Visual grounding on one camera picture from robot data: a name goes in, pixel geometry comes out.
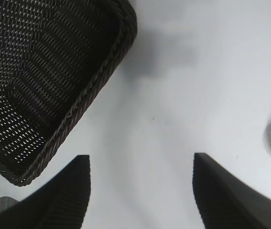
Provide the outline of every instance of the black wicker basket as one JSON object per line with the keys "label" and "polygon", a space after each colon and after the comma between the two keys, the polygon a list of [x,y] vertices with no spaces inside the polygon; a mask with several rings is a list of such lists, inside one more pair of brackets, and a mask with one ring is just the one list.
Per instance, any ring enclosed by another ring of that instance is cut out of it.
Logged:
{"label": "black wicker basket", "polygon": [[0,174],[30,184],[132,46],[127,0],[0,0]]}
{"label": "black wicker basket", "polygon": [[46,185],[0,213],[0,229],[80,229],[91,194],[89,156],[77,156]]}

